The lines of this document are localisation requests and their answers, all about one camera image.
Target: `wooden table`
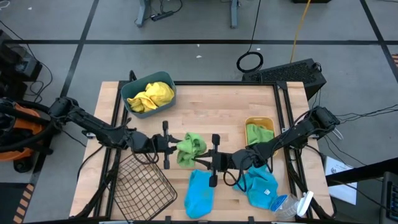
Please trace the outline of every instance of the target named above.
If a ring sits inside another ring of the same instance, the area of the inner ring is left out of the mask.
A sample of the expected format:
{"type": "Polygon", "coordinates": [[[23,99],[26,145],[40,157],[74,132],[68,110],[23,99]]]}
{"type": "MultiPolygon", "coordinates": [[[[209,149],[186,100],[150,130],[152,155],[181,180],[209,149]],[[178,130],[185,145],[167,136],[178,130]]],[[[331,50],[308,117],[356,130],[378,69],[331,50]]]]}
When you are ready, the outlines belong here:
{"type": "MultiPolygon", "coordinates": [[[[118,82],[103,82],[99,93],[95,116],[110,123],[115,104],[118,82]]],[[[288,83],[290,102],[294,118],[308,110],[307,98],[302,83],[288,83]]],[[[283,92],[280,90],[285,124],[288,124],[283,92]]],[[[119,121],[122,116],[123,103],[119,111],[119,121]]],[[[250,116],[267,116],[274,121],[275,135],[280,134],[277,110],[273,88],[270,86],[177,86],[177,104],[166,111],[157,113],[146,119],[131,116],[129,127],[135,127],[148,136],[162,133],[162,121],[169,121],[169,133],[175,138],[183,139],[187,131],[202,135],[208,145],[211,144],[211,134],[221,136],[219,151],[234,152],[244,148],[244,122],[250,116]]],[[[309,145],[318,148],[316,140],[308,140],[309,145]]],[[[97,140],[89,140],[85,158],[99,148],[97,140]]],[[[130,150],[122,152],[122,157],[130,154],[130,150]]],[[[98,188],[105,150],[92,157],[81,170],[73,199],[70,215],[76,215],[83,209],[98,188]]],[[[176,163],[177,153],[170,156],[170,169],[163,170],[170,183],[176,189],[178,198],[157,215],[155,220],[164,220],[170,215],[172,220],[190,220],[185,214],[183,201],[188,187],[188,178],[192,169],[183,169],[176,163]]],[[[302,161],[308,189],[315,193],[315,198],[323,209],[333,213],[328,186],[319,155],[311,149],[303,149],[302,161]]],[[[163,167],[163,155],[160,155],[159,167],[163,167]]],[[[196,164],[195,169],[204,169],[196,164]]],[[[279,183],[278,194],[287,194],[289,182],[285,166],[283,150],[274,156],[274,176],[279,183]]],[[[275,216],[268,211],[250,206],[248,198],[224,184],[222,175],[215,188],[213,210],[201,220],[247,221],[253,216],[256,221],[272,221],[275,216]]],[[[105,213],[108,191],[103,195],[101,215],[105,213]]],[[[123,220],[118,207],[113,205],[111,215],[113,220],[123,220]]]]}

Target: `yellow cable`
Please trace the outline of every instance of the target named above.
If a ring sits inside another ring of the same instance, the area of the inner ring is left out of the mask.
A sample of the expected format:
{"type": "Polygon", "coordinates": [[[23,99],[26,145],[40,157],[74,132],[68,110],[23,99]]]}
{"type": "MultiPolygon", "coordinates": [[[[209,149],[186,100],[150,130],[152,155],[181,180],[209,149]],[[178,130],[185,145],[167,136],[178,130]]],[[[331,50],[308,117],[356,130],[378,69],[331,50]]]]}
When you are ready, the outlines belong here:
{"type": "Polygon", "coordinates": [[[295,51],[295,49],[296,49],[297,37],[299,36],[299,31],[300,31],[301,27],[303,26],[304,18],[305,18],[305,15],[306,15],[306,13],[307,13],[308,8],[310,7],[310,3],[311,3],[311,0],[308,0],[307,5],[305,6],[305,9],[304,9],[303,16],[301,17],[300,24],[298,25],[296,34],[295,34],[295,36],[294,36],[292,56],[290,57],[290,62],[291,62],[291,63],[292,63],[292,61],[293,61],[294,51],[295,51]]]}

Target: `yellow towel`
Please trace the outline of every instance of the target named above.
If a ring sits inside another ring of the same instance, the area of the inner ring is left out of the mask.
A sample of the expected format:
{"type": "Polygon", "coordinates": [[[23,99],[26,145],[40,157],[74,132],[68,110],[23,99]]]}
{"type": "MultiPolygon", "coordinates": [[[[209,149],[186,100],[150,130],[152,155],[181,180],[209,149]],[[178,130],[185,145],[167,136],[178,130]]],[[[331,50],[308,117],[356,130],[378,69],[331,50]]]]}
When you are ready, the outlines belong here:
{"type": "Polygon", "coordinates": [[[138,93],[133,99],[128,98],[127,102],[133,111],[145,113],[156,109],[158,106],[170,103],[174,97],[174,91],[163,82],[148,83],[145,91],[138,93]]]}
{"type": "Polygon", "coordinates": [[[174,91],[164,82],[148,83],[145,88],[147,95],[157,106],[170,103],[174,97],[174,91]]]}

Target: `white paper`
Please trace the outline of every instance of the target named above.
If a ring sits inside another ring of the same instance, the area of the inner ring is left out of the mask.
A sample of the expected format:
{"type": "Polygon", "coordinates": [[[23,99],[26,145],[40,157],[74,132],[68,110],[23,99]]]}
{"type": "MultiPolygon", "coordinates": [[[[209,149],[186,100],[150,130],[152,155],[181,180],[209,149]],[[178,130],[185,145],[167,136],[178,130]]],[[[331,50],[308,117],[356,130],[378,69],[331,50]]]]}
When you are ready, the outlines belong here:
{"type": "MultiPolygon", "coordinates": [[[[350,170],[352,167],[337,161],[334,158],[327,157],[325,163],[325,175],[335,174],[338,172],[350,170]]],[[[357,182],[348,184],[354,188],[357,187],[357,182]]],[[[332,197],[338,198],[350,204],[356,205],[356,190],[345,185],[337,185],[329,187],[329,194],[332,197]]]]}

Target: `green towel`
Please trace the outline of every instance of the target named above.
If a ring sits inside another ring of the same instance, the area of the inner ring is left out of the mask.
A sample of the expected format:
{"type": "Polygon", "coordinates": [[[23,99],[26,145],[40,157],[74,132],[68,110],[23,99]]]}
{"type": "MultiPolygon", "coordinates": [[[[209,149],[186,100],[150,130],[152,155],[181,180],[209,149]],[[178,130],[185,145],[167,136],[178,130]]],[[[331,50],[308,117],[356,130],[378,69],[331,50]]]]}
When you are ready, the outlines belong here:
{"type": "Polygon", "coordinates": [[[255,124],[247,124],[246,136],[248,138],[248,145],[251,145],[259,142],[267,142],[273,139],[274,132],[255,124]]]}
{"type": "Polygon", "coordinates": [[[180,167],[194,167],[192,159],[206,151],[206,143],[203,138],[195,133],[187,133],[185,139],[177,143],[177,163],[180,167]]]}

